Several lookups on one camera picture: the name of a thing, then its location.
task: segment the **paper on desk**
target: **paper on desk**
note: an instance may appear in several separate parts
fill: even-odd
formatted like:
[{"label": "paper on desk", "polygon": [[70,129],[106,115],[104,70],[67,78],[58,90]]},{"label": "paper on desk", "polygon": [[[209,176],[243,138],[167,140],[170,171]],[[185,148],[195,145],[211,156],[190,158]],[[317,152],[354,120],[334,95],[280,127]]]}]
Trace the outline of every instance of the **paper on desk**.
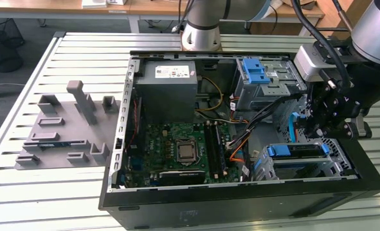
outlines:
[{"label": "paper on desk", "polygon": [[83,0],[82,1],[82,8],[106,8],[107,7],[107,0]]},{"label": "paper on desk", "polygon": [[126,2],[127,0],[107,0],[107,3],[114,5],[124,5]]}]

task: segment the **power supply label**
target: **power supply label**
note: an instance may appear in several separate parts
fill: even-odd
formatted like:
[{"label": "power supply label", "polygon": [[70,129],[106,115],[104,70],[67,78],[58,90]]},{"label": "power supply label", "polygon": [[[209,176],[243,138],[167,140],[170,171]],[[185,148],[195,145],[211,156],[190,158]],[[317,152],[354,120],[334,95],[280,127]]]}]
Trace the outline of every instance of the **power supply label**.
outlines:
[{"label": "power supply label", "polygon": [[189,78],[189,66],[157,66],[155,78]]}]

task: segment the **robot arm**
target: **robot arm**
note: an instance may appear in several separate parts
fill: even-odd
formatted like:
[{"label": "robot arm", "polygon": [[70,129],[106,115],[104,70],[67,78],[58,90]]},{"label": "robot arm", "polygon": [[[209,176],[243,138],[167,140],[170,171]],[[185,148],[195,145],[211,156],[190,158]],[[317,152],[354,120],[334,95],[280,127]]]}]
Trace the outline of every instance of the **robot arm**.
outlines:
[{"label": "robot arm", "polygon": [[[380,0],[374,0],[346,41],[329,41],[345,65],[338,72],[330,52],[317,41],[304,45],[294,64],[309,82],[305,132],[310,138],[370,138],[362,118],[380,100]],[[349,77],[349,88],[342,84]]]},{"label": "robot arm", "polygon": [[189,5],[182,47],[187,51],[217,51],[221,48],[219,20],[262,18],[270,0],[191,0]]},{"label": "robot arm", "polygon": [[[370,3],[354,28],[338,0],[332,1],[350,32],[346,41],[326,40],[292,0],[298,19],[317,39],[301,46],[294,58],[310,89],[306,121],[300,124],[310,138],[370,138],[362,118],[380,100],[380,0]],[[219,20],[259,19],[269,4],[270,0],[190,0],[183,50],[219,50]]]}]

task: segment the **open computer tower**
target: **open computer tower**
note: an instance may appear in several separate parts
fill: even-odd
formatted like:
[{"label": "open computer tower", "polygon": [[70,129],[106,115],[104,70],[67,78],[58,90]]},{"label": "open computer tower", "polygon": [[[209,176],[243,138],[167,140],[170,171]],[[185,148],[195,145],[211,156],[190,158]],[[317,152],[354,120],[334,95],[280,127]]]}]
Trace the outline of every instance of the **open computer tower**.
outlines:
[{"label": "open computer tower", "polygon": [[126,229],[317,216],[380,192],[356,140],[292,135],[308,91],[292,60],[131,53],[99,199]]}]

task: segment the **motherboard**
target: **motherboard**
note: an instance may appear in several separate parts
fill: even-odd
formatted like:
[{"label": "motherboard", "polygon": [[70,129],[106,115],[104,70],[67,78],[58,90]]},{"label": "motherboard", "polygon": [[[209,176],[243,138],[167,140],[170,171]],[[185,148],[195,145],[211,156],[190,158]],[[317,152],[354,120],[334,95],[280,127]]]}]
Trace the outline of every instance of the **motherboard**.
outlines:
[{"label": "motherboard", "polygon": [[237,182],[227,166],[225,123],[148,124],[143,155],[131,157],[131,187]]}]

